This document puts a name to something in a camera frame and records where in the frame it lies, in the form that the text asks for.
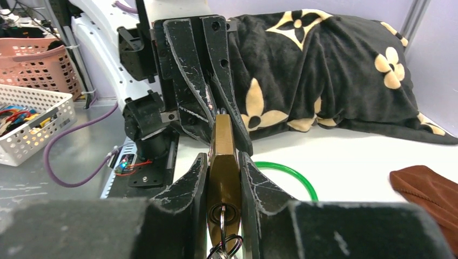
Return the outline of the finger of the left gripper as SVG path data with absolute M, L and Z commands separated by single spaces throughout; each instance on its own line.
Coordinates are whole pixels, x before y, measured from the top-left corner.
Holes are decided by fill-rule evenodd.
M 224 109 L 231 118 L 236 148 L 253 155 L 252 141 L 235 100 L 226 19 L 223 16 L 206 16 L 201 21 L 212 68 L 210 86 L 216 100 L 216 107 L 220 110 Z
M 184 133 L 209 145 L 217 106 L 200 65 L 191 20 L 166 20 L 164 32 L 176 64 L 173 86 L 180 125 Z

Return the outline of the brass padlock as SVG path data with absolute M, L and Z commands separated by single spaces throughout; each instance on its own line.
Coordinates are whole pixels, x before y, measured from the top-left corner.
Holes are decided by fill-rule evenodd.
M 218 114 L 213 127 L 209 152 L 207 193 L 207 224 L 213 246 L 222 241 L 221 210 L 224 208 L 224 234 L 226 253 L 232 256 L 237 252 L 236 239 L 241 220 L 241 179 L 231 118 L 228 114 Z

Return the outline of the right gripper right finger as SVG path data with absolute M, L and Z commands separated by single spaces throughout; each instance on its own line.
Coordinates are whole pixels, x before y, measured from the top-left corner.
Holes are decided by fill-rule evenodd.
M 244 258 L 453 258 L 434 219 L 405 202 L 313 202 L 238 155 Z

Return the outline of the silver padlock keys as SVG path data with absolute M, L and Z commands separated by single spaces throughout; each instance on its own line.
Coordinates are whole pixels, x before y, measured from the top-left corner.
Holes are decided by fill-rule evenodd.
M 243 237 L 238 234 L 228 235 L 226 232 L 226 213 L 228 212 L 228 205 L 221 205 L 219 207 L 219 219 L 217 219 L 217 237 L 220 241 L 210 249 L 207 258 L 234 258 L 243 244 Z

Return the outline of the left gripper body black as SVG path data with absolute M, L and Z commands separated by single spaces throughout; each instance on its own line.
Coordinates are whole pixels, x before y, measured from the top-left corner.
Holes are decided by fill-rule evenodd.
M 212 68 L 210 60 L 208 57 L 208 51 L 205 43 L 203 23 L 201 19 L 206 16 L 194 16 L 194 17 L 185 17 L 189 18 L 192 23 L 194 41 L 197 47 L 198 56 L 200 60 L 200 65 L 204 73 L 205 81 L 210 86 L 210 77 L 212 75 Z M 152 27 L 153 34 L 153 49 L 155 51 L 156 59 L 156 68 L 158 71 L 158 76 L 160 78 L 160 84 L 162 89 L 162 94 L 165 102 L 165 109 L 168 112 L 174 112 L 175 118 L 173 119 L 174 125 L 183 131 L 180 121 L 177 108 L 176 95 L 173 86 L 173 71 L 175 67 L 175 62 L 172 57 L 172 53 L 169 47 L 169 44 L 165 38 L 164 32 L 164 22 L 169 19 L 158 20 L 154 22 Z M 234 22 L 227 21 L 227 32 L 228 36 L 231 31 L 234 31 L 237 26 Z

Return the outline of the green cable lock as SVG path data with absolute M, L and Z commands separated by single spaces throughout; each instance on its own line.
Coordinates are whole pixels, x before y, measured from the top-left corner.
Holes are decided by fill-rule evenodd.
M 298 171 L 296 171 L 293 168 L 290 168 L 288 166 L 279 164 L 279 163 L 274 163 L 274 162 L 267 162 L 267 161 L 257 161 L 255 162 L 255 165 L 257 166 L 258 169 L 273 169 L 276 171 L 281 171 L 283 173 L 286 173 L 292 177 L 294 177 L 296 180 L 298 180 L 304 188 L 307 190 L 309 197 L 312 201 L 318 202 L 318 194 L 311 184 L 311 182 L 305 178 L 302 174 L 300 174 Z

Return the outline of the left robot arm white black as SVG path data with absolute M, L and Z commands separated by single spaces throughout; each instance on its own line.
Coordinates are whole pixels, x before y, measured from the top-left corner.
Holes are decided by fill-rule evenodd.
M 212 146 L 217 117 L 230 118 L 234 148 L 253 153 L 235 97 L 230 37 L 235 19 L 206 1 L 72 1 L 75 30 L 93 41 L 98 65 L 113 75 L 130 139 L 151 139 L 166 127 Z

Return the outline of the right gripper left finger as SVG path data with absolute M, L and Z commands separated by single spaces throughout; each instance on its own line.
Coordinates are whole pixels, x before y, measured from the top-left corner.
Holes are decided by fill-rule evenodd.
M 1 258 L 204 258 L 207 155 L 153 198 L 39 200 L 1 232 Z

